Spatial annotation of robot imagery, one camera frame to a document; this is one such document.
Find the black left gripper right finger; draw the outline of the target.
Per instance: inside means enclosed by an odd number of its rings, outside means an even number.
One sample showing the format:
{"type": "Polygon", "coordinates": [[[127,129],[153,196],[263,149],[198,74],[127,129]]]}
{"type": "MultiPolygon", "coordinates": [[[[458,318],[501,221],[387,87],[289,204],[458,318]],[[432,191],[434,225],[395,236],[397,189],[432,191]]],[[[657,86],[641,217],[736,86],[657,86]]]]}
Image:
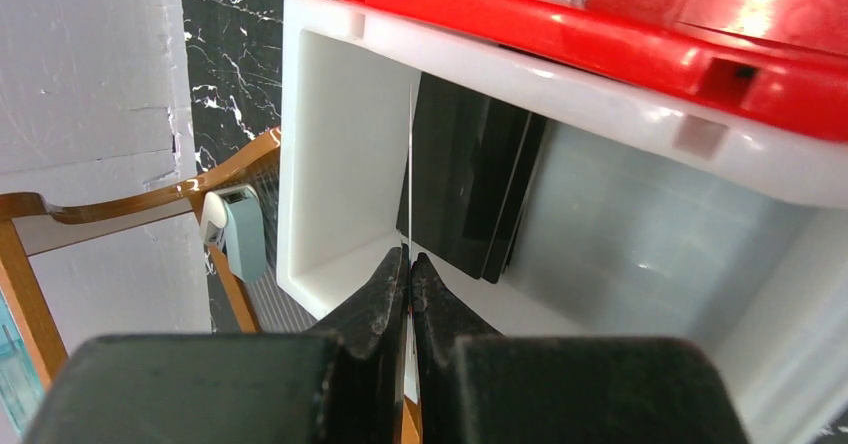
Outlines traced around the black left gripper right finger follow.
{"type": "Polygon", "coordinates": [[[427,443],[747,441],[718,371],[688,341],[507,336],[423,254],[410,291],[427,443]]]}

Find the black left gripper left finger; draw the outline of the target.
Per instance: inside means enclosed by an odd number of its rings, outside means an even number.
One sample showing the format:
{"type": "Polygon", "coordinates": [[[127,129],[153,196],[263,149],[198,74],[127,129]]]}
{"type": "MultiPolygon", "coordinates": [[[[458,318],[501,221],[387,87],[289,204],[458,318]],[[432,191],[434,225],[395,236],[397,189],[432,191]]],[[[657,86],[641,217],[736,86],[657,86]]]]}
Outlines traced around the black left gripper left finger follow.
{"type": "Polygon", "coordinates": [[[408,249],[300,333],[105,335],[62,368],[27,443],[396,443],[408,249]]]}

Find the black VIP card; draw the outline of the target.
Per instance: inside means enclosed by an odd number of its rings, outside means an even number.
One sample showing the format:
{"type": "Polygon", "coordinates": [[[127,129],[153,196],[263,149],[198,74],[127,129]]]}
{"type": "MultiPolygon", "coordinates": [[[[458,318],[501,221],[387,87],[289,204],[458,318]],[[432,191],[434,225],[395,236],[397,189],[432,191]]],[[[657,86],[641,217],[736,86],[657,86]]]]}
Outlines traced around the black VIP card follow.
{"type": "MultiPolygon", "coordinates": [[[[409,297],[413,297],[413,286],[412,286],[412,271],[414,268],[414,264],[416,261],[417,251],[416,244],[413,239],[413,137],[414,137],[414,117],[416,112],[416,104],[417,104],[417,92],[418,85],[412,83],[409,86],[409,114],[408,114],[408,146],[407,146],[407,241],[409,248],[409,297]]],[[[407,377],[405,378],[405,383],[408,384],[409,389],[405,391],[407,396],[413,401],[415,404],[420,404],[421,391],[420,391],[420,383],[418,377],[418,361],[417,361],[417,346],[416,346],[416,338],[415,338],[415,326],[414,326],[414,316],[413,311],[410,310],[409,318],[408,318],[408,339],[409,344],[408,347],[408,367],[409,369],[406,371],[407,377]]]]}

